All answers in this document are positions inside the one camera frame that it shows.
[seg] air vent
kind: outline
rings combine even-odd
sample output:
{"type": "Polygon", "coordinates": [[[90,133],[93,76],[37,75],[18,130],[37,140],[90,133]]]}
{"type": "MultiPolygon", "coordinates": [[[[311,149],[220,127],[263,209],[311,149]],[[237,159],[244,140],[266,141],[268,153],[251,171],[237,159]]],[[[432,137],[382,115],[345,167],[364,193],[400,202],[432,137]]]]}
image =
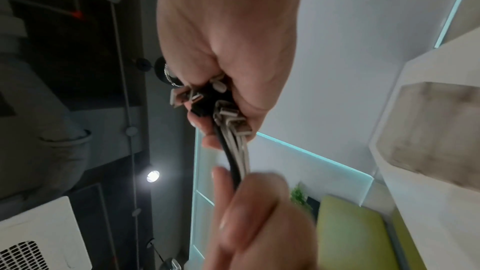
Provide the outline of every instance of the air vent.
{"type": "Polygon", "coordinates": [[[37,243],[22,241],[0,252],[0,270],[49,270],[37,243]]]}

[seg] electrical wire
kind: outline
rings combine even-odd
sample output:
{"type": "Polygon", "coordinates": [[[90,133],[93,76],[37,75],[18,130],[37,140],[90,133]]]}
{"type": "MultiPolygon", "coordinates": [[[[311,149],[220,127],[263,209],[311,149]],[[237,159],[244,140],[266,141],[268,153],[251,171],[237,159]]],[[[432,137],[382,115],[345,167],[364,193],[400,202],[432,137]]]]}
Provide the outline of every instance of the electrical wire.
{"type": "MultiPolygon", "coordinates": [[[[117,13],[115,11],[115,5],[113,2],[110,2],[110,10],[111,10],[111,18],[113,21],[113,29],[115,32],[115,43],[116,43],[116,51],[118,55],[118,64],[120,65],[120,74],[121,74],[121,84],[123,89],[123,97],[125,99],[125,113],[128,126],[132,126],[132,116],[130,114],[130,101],[129,95],[127,91],[127,81],[125,78],[125,67],[124,67],[124,60],[122,57],[122,47],[120,45],[120,34],[119,34],[119,27],[117,23],[117,13]]],[[[135,178],[135,154],[134,148],[132,144],[132,138],[128,137],[128,145],[130,150],[130,159],[131,159],[131,183],[133,187],[133,210],[137,210],[137,181],[135,178]]],[[[140,270],[140,247],[139,247],[139,219],[138,215],[133,216],[134,218],[134,225],[135,225],[135,249],[136,249],[136,270],[140,270]]]]}

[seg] hand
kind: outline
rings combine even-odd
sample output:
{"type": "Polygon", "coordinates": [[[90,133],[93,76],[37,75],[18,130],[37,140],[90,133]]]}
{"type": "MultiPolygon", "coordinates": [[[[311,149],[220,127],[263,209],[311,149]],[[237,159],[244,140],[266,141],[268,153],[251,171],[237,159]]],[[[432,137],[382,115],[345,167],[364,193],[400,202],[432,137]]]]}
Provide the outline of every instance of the hand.
{"type": "MultiPolygon", "coordinates": [[[[233,98],[256,133],[292,68],[299,2],[158,0],[163,55],[184,84],[202,86],[228,75],[233,98]]],[[[206,135],[204,146],[221,149],[210,119],[191,112],[188,119],[206,135]]]]}
{"type": "Polygon", "coordinates": [[[252,173],[233,190],[230,173],[213,169],[215,208],[203,270],[315,270],[313,221],[289,200],[285,180],[252,173]]]}

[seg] ductwork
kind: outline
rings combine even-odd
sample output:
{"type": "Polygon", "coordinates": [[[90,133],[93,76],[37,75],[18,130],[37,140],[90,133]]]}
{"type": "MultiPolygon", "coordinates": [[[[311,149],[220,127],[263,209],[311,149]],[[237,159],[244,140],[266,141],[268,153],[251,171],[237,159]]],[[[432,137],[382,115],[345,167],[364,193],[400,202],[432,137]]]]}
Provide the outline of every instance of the ductwork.
{"type": "Polygon", "coordinates": [[[52,154],[45,180],[25,201],[25,211],[62,196],[80,180],[89,162],[92,134],[71,119],[67,107],[24,61],[0,58],[0,92],[52,154]]]}

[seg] white conduit pipe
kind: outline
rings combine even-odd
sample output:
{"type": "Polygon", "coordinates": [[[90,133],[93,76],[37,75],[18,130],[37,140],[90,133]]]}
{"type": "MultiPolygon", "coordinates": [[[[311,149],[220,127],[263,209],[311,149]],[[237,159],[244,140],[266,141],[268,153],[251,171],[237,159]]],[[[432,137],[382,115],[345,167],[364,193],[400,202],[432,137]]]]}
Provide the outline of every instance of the white conduit pipe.
{"type": "MultiPolygon", "coordinates": [[[[113,2],[110,1],[110,10],[111,10],[111,19],[113,21],[113,29],[115,31],[115,43],[116,43],[116,52],[118,55],[118,65],[120,66],[120,73],[121,73],[121,84],[123,89],[123,97],[125,99],[125,112],[126,112],[126,119],[128,122],[128,127],[132,127],[132,116],[130,115],[130,101],[129,95],[127,91],[127,81],[125,79],[125,68],[124,68],[124,60],[122,57],[122,47],[120,45],[120,34],[119,34],[119,27],[117,23],[117,13],[115,11],[115,5],[113,2]]],[[[139,212],[137,206],[137,181],[135,177],[135,154],[134,148],[132,144],[132,138],[128,136],[128,145],[130,148],[130,159],[131,159],[131,183],[133,187],[133,212],[132,216],[134,218],[134,225],[135,225],[135,251],[136,251],[136,270],[140,270],[140,247],[139,247],[139,212]]]]}
{"type": "Polygon", "coordinates": [[[80,180],[90,159],[92,135],[70,118],[69,110],[26,62],[0,58],[0,92],[53,157],[42,186],[23,206],[28,210],[62,196],[80,180]]]}

